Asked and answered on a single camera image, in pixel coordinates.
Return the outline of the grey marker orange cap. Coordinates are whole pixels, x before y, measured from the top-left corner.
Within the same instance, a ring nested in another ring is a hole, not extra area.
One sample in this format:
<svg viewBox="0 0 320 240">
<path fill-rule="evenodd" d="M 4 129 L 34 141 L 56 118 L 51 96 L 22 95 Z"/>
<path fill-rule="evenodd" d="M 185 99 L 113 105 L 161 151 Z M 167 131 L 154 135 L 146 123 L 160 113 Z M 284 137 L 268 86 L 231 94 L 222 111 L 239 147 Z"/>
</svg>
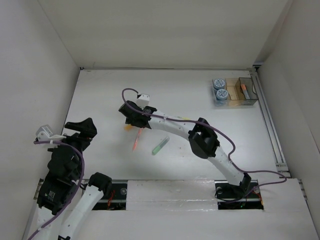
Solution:
<svg viewBox="0 0 320 240">
<path fill-rule="evenodd" d="M 243 93 L 245 99 L 246 100 L 250 100 L 251 98 L 250 98 L 250 95 L 249 95 L 249 93 L 247 91 L 246 85 L 245 84 L 241 84 L 240 87 L 241 87 L 241 90 L 242 90 L 242 93 Z"/>
</svg>

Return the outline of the green highlighter marker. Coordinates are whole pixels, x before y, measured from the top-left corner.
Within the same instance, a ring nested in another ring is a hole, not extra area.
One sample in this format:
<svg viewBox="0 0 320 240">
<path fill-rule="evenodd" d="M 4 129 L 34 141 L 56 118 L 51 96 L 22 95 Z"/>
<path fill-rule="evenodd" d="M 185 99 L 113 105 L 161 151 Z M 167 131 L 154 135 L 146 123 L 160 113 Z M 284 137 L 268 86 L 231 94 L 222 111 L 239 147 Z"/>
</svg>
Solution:
<svg viewBox="0 0 320 240">
<path fill-rule="evenodd" d="M 151 152 L 153 156 L 155 156 L 168 142 L 170 141 L 170 137 L 165 137 Z"/>
</svg>

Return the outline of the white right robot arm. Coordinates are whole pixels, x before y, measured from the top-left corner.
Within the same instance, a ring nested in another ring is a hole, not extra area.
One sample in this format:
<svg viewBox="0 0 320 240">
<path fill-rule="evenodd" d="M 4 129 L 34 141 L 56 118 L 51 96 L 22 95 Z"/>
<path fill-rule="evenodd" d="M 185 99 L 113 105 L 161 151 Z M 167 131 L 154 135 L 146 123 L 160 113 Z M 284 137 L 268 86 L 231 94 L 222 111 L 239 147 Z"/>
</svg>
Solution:
<svg viewBox="0 0 320 240">
<path fill-rule="evenodd" d="M 194 121 L 172 117 L 151 106 L 142 109 L 130 100 L 118 111 L 126 117 L 128 125 L 164 131 L 187 140 L 194 155 L 208 160 L 223 174 L 235 196 L 243 197 L 249 192 L 251 177 L 235 167 L 221 147 L 214 128 L 204 118 Z"/>
</svg>

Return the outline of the orange highlighter marker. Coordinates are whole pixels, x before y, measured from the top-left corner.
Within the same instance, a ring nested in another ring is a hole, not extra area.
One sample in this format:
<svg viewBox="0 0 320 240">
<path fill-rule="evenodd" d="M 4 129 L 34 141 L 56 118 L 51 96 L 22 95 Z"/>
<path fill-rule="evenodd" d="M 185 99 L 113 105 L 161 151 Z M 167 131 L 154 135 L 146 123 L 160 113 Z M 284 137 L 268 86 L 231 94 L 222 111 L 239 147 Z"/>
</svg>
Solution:
<svg viewBox="0 0 320 240">
<path fill-rule="evenodd" d="M 126 126 L 124 126 L 124 130 L 125 131 L 130 131 L 131 129 L 133 128 L 133 126 L 131 126 L 131 125 L 126 125 Z"/>
</svg>

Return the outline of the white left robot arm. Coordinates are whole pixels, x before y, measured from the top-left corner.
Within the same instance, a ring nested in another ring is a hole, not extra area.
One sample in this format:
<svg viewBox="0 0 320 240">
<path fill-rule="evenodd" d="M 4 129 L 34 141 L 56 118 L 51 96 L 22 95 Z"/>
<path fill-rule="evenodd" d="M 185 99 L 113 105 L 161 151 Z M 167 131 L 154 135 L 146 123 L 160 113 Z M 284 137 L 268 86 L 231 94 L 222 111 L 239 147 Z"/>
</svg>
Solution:
<svg viewBox="0 0 320 240">
<path fill-rule="evenodd" d="M 37 227 L 30 240 L 74 240 L 94 206 L 112 191 L 112 178 L 100 172 L 83 183 L 83 152 L 98 133 L 93 119 L 64 127 L 74 134 L 55 134 L 49 125 L 36 132 L 34 145 L 47 145 L 51 158 L 37 195 Z"/>
</svg>

